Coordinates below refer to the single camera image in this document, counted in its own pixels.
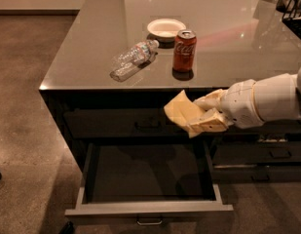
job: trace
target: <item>gray countertop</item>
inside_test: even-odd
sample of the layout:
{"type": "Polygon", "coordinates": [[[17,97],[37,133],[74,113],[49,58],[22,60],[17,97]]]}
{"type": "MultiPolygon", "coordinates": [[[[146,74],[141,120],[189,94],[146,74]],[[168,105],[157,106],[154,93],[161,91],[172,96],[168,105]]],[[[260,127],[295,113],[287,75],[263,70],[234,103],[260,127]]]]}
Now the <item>gray countertop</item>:
{"type": "Polygon", "coordinates": [[[296,73],[301,41],[266,0],[86,0],[40,90],[219,88],[246,79],[296,73]],[[183,21],[197,33],[194,77],[172,76],[173,49],[125,82],[114,81],[111,59],[145,40],[156,19],[183,21]]]}

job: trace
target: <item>white robotic arm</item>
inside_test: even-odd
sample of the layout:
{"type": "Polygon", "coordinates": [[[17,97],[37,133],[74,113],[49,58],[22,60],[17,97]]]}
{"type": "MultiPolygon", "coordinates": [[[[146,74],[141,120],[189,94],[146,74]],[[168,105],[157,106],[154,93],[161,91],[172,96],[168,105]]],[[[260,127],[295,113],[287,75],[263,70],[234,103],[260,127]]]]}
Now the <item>white robotic arm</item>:
{"type": "Polygon", "coordinates": [[[229,125],[246,129],[276,120],[301,120],[301,68],[261,81],[236,83],[194,101],[204,110],[216,108],[229,125]]]}

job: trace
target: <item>open drawer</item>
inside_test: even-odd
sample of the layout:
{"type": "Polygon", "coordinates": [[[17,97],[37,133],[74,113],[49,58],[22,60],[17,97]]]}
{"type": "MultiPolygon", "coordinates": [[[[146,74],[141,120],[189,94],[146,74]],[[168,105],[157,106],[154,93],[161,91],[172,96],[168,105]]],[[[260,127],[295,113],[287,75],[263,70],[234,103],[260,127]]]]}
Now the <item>open drawer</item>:
{"type": "Polygon", "coordinates": [[[232,211],[191,149],[185,144],[90,144],[76,207],[65,215],[77,225],[157,225],[232,211]]]}

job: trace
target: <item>red soda can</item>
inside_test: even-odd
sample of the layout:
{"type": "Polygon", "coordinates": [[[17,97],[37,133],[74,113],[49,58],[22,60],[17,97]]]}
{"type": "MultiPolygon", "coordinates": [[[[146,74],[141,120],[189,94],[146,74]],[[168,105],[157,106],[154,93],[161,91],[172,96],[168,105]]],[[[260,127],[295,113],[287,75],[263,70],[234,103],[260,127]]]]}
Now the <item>red soda can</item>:
{"type": "Polygon", "coordinates": [[[191,29],[183,29],[177,33],[173,49],[173,70],[177,72],[192,70],[196,45],[197,36],[191,29]]]}

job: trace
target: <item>table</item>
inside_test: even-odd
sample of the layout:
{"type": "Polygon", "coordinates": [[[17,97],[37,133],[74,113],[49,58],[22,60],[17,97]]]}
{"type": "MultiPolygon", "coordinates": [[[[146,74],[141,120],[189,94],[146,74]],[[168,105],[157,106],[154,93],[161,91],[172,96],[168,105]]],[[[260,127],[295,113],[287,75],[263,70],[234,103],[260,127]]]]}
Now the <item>table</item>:
{"type": "MultiPolygon", "coordinates": [[[[66,212],[70,219],[153,225],[229,212],[233,208],[222,204],[215,181],[236,175],[273,180],[283,169],[270,164],[301,164],[301,122],[188,139],[163,111],[181,90],[195,99],[246,79],[296,73],[301,41],[275,8],[270,0],[85,2],[40,87],[85,172],[76,210],[66,212]],[[181,20],[197,33],[194,76],[176,79],[172,49],[159,49],[155,61],[132,78],[111,79],[112,57],[146,39],[146,25],[161,18],[181,20]]],[[[293,171],[295,165],[285,167],[286,179],[293,171]]]]}

